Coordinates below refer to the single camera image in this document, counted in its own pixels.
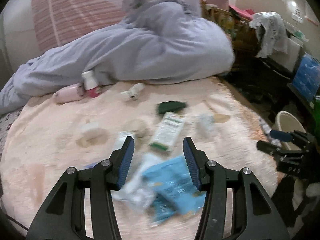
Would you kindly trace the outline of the light blue wrapper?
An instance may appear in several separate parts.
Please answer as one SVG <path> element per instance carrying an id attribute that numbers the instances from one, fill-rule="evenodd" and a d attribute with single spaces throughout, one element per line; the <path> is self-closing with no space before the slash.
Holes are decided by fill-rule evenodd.
<path id="1" fill-rule="evenodd" d="M 161 224 L 174 215 L 193 216 L 204 205 L 205 194 L 193 185 L 181 155 L 153 165 L 142 177 L 156 195 L 151 205 L 154 224 Z"/>

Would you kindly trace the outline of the green white medicine box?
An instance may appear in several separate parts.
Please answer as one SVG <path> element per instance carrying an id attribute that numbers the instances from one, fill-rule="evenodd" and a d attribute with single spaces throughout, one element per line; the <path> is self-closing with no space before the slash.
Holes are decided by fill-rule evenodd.
<path id="1" fill-rule="evenodd" d="M 172 152 L 184 128 L 184 117 L 173 112 L 164 114 L 149 146 L 160 152 Z"/>

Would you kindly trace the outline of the dark green packet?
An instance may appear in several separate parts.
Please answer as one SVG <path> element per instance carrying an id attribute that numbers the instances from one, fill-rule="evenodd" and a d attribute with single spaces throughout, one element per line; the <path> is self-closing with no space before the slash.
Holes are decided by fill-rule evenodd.
<path id="1" fill-rule="evenodd" d="M 157 113 L 158 115 L 164 115 L 167 112 L 179 112 L 187 107 L 186 102 L 180 101 L 166 101 L 161 102 L 157 105 Z"/>

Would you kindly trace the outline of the cream tissue ball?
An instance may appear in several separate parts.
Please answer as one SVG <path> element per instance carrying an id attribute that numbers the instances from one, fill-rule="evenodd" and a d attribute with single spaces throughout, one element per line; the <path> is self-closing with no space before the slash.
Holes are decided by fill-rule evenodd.
<path id="1" fill-rule="evenodd" d="M 141 119 L 135 119 L 127 122 L 124 130 L 134 133 L 137 138 L 143 138 L 148 133 L 146 122 Z"/>

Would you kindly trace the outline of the white foam block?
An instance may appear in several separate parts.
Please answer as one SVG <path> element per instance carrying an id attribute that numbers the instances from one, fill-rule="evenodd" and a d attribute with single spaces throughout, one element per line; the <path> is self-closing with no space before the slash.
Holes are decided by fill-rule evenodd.
<path id="1" fill-rule="evenodd" d="M 99 124 L 97 122 L 83 124 L 80 127 L 80 132 L 83 137 L 97 137 L 99 135 Z"/>

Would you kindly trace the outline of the cream trash bin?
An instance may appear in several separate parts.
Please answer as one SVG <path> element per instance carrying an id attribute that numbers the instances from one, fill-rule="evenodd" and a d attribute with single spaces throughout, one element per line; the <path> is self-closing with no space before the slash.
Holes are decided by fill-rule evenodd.
<path id="1" fill-rule="evenodd" d="M 281 111 L 276 115 L 275 123 L 272 128 L 282 132 L 306 132 L 300 121 L 294 115 L 286 111 Z"/>

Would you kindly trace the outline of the blue tissue pack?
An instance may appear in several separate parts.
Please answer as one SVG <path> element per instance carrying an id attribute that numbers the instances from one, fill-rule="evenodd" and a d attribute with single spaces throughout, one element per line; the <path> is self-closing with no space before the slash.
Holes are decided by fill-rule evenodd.
<path id="1" fill-rule="evenodd" d="M 292 84 L 307 102 L 311 102 L 319 89 L 319 61 L 305 53 Z"/>

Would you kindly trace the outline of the white plastic bag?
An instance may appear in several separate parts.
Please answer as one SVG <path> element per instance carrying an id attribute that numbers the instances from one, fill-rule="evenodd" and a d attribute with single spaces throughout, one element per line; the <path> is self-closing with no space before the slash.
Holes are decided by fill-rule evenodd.
<path id="1" fill-rule="evenodd" d="M 249 26 L 255 29 L 260 44 L 257 57 L 267 58 L 274 51 L 288 52 L 288 37 L 283 19 L 277 12 L 259 12 L 252 16 Z"/>

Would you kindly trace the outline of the wooden baby crib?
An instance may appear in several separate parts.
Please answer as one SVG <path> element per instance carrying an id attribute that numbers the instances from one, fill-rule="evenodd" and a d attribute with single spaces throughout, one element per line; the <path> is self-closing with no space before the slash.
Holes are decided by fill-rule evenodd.
<path id="1" fill-rule="evenodd" d="M 258 51 L 259 45 L 255 29 L 249 26 L 249 20 L 241 17 L 235 10 L 227 11 L 216 5 L 201 1 L 202 17 L 216 23 L 232 41 L 234 50 Z"/>

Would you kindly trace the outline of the pink thermos bottle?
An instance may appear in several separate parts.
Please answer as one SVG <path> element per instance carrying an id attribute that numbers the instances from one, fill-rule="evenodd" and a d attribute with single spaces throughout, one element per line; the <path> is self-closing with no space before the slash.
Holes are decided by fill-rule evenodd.
<path id="1" fill-rule="evenodd" d="M 55 103 L 63 104 L 73 101 L 79 101 L 85 96 L 84 86 L 77 83 L 71 86 L 61 88 L 53 95 Z"/>

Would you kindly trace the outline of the white pink pill bottle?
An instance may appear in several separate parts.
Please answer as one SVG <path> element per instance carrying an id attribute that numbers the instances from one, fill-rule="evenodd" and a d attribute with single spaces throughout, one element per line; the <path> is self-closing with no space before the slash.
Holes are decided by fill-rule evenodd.
<path id="1" fill-rule="evenodd" d="M 86 94 L 90 98 L 96 98 L 97 96 L 99 96 L 101 93 L 100 85 L 94 75 L 94 72 L 92 70 L 89 70 L 89 71 L 83 72 L 81 76 L 83 78 Z"/>

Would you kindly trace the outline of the light blue duvet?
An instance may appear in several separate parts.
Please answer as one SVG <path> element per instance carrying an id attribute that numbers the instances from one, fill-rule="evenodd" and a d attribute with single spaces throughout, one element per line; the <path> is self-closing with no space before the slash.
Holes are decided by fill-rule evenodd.
<path id="1" fill-rule="evenodd" d="M 226 33 L 181 0 L 143 0 L 119 23 L 95 30 L 19 66 L 1 90 L 1 113 L 82 81 L 179 83 L 231 70 Z"/>

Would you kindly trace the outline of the pink striped curtain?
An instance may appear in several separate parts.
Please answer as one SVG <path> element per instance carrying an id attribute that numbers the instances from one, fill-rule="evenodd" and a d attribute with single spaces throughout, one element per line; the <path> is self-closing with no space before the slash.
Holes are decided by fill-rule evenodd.
<path id="1" fill-rule="evenodd" d="M 41 52 L 63 46 L 94 30 L 119 23 L 124 0 L 31 0 Z"/>

